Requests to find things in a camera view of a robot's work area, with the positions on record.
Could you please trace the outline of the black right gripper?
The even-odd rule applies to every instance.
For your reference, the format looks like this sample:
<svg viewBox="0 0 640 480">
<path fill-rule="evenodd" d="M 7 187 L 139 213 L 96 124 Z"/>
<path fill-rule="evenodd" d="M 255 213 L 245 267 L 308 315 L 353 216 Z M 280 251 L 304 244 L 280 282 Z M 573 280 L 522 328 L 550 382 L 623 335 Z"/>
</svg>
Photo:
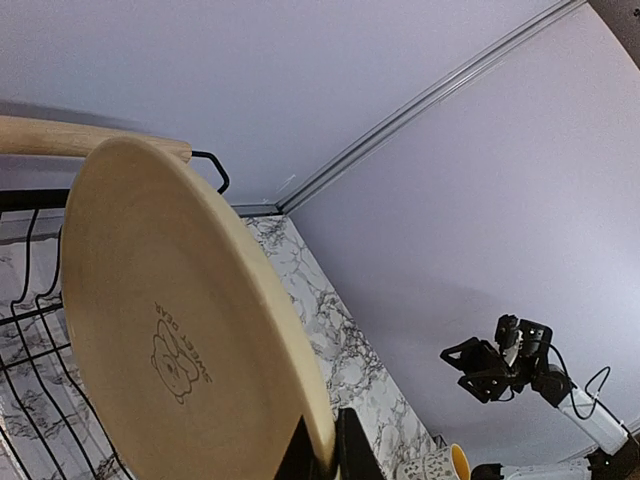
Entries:
<svg viewBox="0 0 640 480">
<path fill-rule="evenodd" d="M 462 376 L 457 384 L 481 403 L 501 401 L 509 390 L 521 393 L 530 383 L 518 362 L 510 367 L 488 341 L 477 337 L 444 349 L 440 359 Z M 337 453 L 340 475 L 345 480 L 384 480 L 356 411 L 343 408 L 336 420 Z"/>
</svg>

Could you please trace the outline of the pale yellow round plate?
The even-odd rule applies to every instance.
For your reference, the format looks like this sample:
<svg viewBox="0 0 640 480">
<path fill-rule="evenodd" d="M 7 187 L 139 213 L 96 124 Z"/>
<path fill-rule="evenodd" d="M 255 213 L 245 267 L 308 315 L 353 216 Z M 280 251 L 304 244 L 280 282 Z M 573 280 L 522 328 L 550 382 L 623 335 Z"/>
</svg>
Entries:
<svg viewBox="0 0 640 480">
<path fill-rule="evenodd" d="M 325 380 L 293 302 L 225 199 L 134 138 L 86 158 L 65 207 L 81 379 L 138 479 L 332 479 Z"/>
</svg>

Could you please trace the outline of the black wire dish rack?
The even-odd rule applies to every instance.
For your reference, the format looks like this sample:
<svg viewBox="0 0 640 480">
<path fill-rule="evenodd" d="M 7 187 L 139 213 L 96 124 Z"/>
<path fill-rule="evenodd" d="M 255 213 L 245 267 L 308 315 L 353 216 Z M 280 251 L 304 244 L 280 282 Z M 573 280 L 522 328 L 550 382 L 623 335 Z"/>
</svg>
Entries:
<svg viewBox="0 0 640 480">
<path fill-rule="evenodd" d="M 1 476 L 128 479 L 83 391 L 60 290 L 66 188 L 1 191 Z"/>
</svg>

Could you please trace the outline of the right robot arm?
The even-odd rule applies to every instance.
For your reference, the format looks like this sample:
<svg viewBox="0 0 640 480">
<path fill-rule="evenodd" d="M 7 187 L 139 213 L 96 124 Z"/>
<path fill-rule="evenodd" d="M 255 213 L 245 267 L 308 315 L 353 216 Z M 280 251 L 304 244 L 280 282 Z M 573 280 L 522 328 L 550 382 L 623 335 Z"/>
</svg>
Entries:
<svg viewBox="0 0 640 480">
<path fill-rule="evenodd" d="M 520 336 L 509 346 L 473 337 L 443 350 L 440 358 L 462 373 L 458 384 L 482 403 L 503 402 L 526 386 L 571 420 L 596 444 L 583 458 L 525 467 L 487 463 L 472 479 L 625 479 L 639 466 L 639 442 L 596 395 L 579 387 L 566 365 L 549 363 L 556 352 L 544 338 Z"/>
</svg>

